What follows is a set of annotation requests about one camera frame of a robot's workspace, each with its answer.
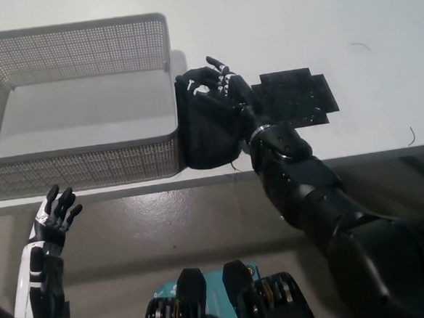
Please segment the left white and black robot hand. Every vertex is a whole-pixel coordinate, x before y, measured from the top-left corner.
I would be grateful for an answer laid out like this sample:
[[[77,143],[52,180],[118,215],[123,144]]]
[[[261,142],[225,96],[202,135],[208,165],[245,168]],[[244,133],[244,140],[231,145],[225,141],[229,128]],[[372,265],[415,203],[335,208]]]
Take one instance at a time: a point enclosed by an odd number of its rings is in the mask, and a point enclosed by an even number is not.
[[[72,188],[53,185],[38,209],[23,248],[17,279],[15,318],[58,318],[65,302],[62,249],[82,205]]]

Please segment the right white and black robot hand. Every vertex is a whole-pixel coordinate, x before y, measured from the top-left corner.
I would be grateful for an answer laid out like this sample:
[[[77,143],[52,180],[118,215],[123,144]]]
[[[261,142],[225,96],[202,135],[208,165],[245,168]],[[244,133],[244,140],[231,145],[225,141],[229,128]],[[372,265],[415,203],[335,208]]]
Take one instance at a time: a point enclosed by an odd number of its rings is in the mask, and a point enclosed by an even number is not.
[[[189,106],[223,130],[241,139],[248,137],[266,118],[251,86],[227,64],[214,57],[205,58],[203,68],[193,68],[175,78]]]

